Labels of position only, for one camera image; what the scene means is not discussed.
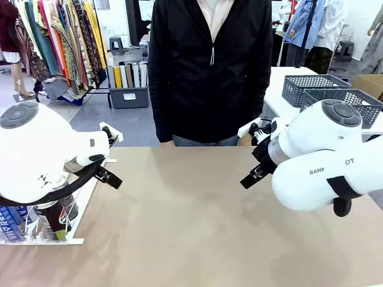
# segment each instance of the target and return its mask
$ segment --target gray basket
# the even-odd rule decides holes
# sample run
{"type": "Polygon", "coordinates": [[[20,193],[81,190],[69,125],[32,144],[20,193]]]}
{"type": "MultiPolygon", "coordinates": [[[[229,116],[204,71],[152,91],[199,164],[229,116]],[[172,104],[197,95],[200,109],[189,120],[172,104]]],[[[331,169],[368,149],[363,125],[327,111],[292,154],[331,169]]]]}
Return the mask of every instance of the gray basket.
{"type": "Polygon", "coordinates": [[[350,88],[350,84],[333,75],[286,76],[282,97],[291,106],[300,108],[304,90],[311,88],[350,88]]]}
{"type": "Polygon", "coordinates": [[[362,119],[362,128],[369,129],[374,124],[379,113],[382,111],[383,103],[374,99],[361,90],[305,90],[300,111],[304,111],[309,106],[320,100],[336,99],[349,103],[358,110],[362,119]]]}

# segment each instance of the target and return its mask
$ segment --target spray can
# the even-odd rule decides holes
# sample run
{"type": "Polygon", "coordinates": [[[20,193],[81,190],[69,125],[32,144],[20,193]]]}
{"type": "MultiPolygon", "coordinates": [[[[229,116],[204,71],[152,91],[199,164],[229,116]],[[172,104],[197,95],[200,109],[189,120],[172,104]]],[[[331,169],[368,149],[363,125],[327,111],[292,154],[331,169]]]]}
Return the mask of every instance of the spray can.
{"type": "MultiPolygon", "coordinates": [[[[39,218],[46,228],[51,232],[53,240],[65,240],[66,230],[66,211],[60,200],[51,201],[44,204],[36,205],[36,211],[39,218]]],[[[68,222],[68,231],[72,229],[68,222]]]]}
{"type": "Polygon", "coordinates": [[[24,240],[24,222],[16,207],[0,206],[0,228],[9,242],[24,240]]]}
{"type": "Polygon", "coordinates": [[[17,206],[16,209],[27,225],[35,222],[38,218],[33,206],[17,206]]]}
{"type": "MultiPolygon", "coordinates": [[[[59,190],[63,187],[66,187],[68,185],[68,181],[66,181],[66,177],[62,176],[60,180],[57,182],[57,187],[53,188],[52,191],[59,190]]],[[[65,208],[66,213],[69,215],[69,220],[73,220],[78,215],[78,206],[76,201],[74,200],[73,194],[70,196],[64,197],[63,199],[60,199],[62,205],[65,208]]]]}

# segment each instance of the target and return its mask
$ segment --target gray bin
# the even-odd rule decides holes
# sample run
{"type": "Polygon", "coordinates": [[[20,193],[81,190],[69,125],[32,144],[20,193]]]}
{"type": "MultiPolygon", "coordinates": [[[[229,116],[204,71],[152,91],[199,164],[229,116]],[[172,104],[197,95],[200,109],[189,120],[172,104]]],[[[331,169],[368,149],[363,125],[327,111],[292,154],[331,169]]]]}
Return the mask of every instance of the gray bin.
{"type": "Polygon", "coordinates": [[[350,84],[334,77],[333,75],[302,75],[286,76],[282,97],[293,107],[300,108],[304,90],[350,88],[350,84]]]}
{"type": "Polygon", "coordinates": [[[148,87],[110,88],[110,96],[115,109],[147,108],[149,106],[148,87]]]}
{"type": "Polygon", "coordinates": [[[383,108],[383,103],[369,94],[356,89],[344,90],[305,90],[300,112],[320,100],[342,100],[358,110],[363,119],[363,129],[370,129],[383,108]]]}

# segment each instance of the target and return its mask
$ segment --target table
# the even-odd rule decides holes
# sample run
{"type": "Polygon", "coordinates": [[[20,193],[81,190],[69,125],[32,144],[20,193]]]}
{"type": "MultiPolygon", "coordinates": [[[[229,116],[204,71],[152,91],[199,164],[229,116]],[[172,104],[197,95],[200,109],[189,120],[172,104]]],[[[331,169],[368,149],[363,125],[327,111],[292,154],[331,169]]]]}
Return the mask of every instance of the table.
{"type": "MultiPolygon", "coordinates": [[[[270,107],[277,117],[285,118],[286,120],[291,121],[299,114],[300,108],[294,108],[284,98],[282,98],[284,78],[286,75],[317,75],[317,73],[305,67],[271,68],[270,86],[266,90],[265,104],[270,107]]],[[[383,112],[380,113],[370,129],[362,130],[362,134],[383,135],[383,112]]]]}
{"type": "Polygon", "coordinates": [[[383,282],[383,213],[286,209],[270,176],[244,190],[251,147],[113,148],[81,246],[0,246],[1,286],[366,286],[383,282]]]}

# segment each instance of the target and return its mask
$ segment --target white shelf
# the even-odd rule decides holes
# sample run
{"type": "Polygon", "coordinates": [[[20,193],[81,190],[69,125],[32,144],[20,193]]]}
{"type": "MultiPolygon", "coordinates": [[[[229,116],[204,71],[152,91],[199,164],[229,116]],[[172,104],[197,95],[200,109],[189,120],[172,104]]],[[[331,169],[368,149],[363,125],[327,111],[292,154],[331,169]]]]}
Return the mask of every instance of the white shelf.
{"type": "MultiPolygon", "coordinates": [[[[111,160],[110,158],[104,160],[104,162],[101,164],[102,166],[105,166],[105,163],[112,163],[116,162],[116,160],[111,160]]],[[[74,198],[76,199],[76,203],[78,206],[78,215],[74,220],[71,221],[72,229],[70,232],[66,235],[66,240],[62,242],[57,242],[49,239],[43,239],[42,238],[42,232],[37,235],[36,239],[30,238],[30,236],[26,236],[26,239],[22,242],[8,242],[5,239],[0,238],[0,245],[81,245],[84,243],[85,239],[82,238],[74,238],[76,230],[81,222],[81,219],[84,215],[84,212],[86,210],[86,207],[89,203],[89,200],[93,194],[93,191],[95,190],[97,179],[92,178],[90,181],[88,181],[83,187],[76,190],[73,193],[74,198]]],[[[33,224],[30,224],[27,229],[26,234],[31,234],[32,230],[36,227],[38,221],[35,221],[33,224]]]]}

